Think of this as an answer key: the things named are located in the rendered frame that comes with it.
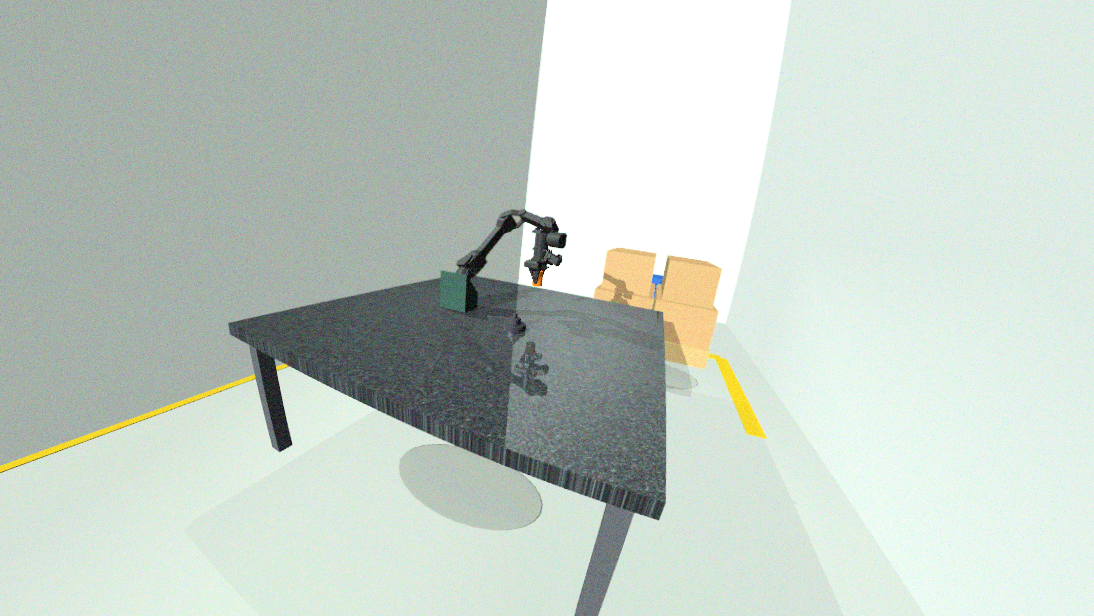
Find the grey round pedestal with short shaft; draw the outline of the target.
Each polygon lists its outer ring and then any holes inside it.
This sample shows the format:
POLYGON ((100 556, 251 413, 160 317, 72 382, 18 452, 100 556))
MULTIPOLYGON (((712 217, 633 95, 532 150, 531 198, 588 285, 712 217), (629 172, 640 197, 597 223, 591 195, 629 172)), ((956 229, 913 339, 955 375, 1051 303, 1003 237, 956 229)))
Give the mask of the grey round pedestal with short shaft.
POLYGON ((517 313, 513 313, 513 316, 503 322, 503 330, 511 333, 525 332, 526 323, 522 322, 521 317, 517 317, 517 313))

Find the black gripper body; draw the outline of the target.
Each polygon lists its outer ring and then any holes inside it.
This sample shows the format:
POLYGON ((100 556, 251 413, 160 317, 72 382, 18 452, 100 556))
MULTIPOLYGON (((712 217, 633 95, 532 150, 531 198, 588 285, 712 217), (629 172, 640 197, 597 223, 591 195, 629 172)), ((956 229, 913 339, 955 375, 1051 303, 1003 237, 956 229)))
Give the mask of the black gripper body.
POLYGON ((548 246, 535 245, 532 247, 534 249, 533 257, 524 261, 524 267, 540 269, 542 266, 547 266, 547 264, 552 265, 551 261, 544 261, 544 256, 547 252, 548 246))

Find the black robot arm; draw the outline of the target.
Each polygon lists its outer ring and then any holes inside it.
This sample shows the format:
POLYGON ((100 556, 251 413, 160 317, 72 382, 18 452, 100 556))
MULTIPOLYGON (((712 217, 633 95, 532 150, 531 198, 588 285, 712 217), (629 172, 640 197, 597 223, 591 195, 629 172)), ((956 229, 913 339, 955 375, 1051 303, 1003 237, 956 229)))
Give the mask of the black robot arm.
MULTIPOLYGON (((484 240, 482 244, 478 249, 469 252, 466 256, 457 261, 458 269, 455 274, 466 274, 469 279, 475 277, 487 264, 487 255, 494 248, 494 245, 500 239, 512 229, 519 228, 522 223, 529 223, 535 228, 531 233, 535 234, 535 245, 550 246, 555 248, 563 249, 567 243, 567 234, 559 232, 559 226, 557 225, 554 217, 551 216, 537 216, 527 212, 525 209, 522 210, 509 210, 503 212, 497 220, 494 230, 489 234, 487 239, 484 240), (516 223, 513 216, 520 216, 521 220, 516 223), (542 229, 542 230, 540 230, 542 229), (469 268, 467 268, 467 267, 469 268)), ((562 255, 554 254, 552 249, 547 249, 544 261, 551 261, 552 265, 559 266, 561 264, 562 255)))

